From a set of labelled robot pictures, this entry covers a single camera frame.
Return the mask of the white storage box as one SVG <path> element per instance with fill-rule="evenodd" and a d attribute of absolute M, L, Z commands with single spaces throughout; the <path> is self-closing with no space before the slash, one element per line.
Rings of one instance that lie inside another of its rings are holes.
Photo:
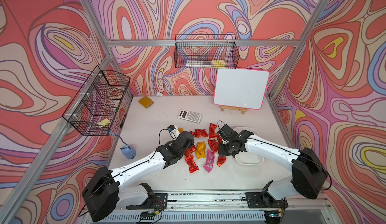
<path fill-rule="evenodd" d="M 254 135 L 258 136 L 258 132 L 255 129 L 250 127 L 238 126 L 238 127 L 235 127 L 234 130 L 238 133 L 240 133 L 242 130 L 247 130 L 247 131 L 251 131 Z M 264 157 L 250 152 L 240 152 L 235 156 L 235 161 L 239 165 L 243 165 L 243 166 L 253 166 L 253 167 L 260 166 L 264 163 L 264 160 L 265 160 Z"/>

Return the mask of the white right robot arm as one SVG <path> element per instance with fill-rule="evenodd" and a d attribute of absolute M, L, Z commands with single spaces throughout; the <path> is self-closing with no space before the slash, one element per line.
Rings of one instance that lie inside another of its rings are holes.
<path fill-rule="evenodd" d="M 220 156 L 236 157 L 241 152 L 248 152 L 269 159 L 291 172 L 290 176 L 266 184 L 262 194 L 268 200 L 279 201 L 295 195 L 316 199 L 329 177 L 310 148 L 298 150 L 284 147 L 246 129 L 237 132 L 227 124 L 218 130 L 218 134 L 223 141 L 219 145 Z"/>

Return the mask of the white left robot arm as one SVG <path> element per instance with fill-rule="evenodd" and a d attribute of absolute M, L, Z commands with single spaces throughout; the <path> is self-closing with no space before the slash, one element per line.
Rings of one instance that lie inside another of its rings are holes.
<path fill-rule="evenodd" d="M 151 196 L 149 187 L 143 184 L 133 188 L 131 194 L 124 190 L 132 183 L 176 164 L 194 145 L 190 132 L 174 129 L 170 133 L 175 139 L 158 146 L 148 156 L 123 167 L 109 170 L 103 166 L 96 171 L 82 192 L 84 207 L 93 222 L 109 216 L 118 204 L 139 206 Z"/>

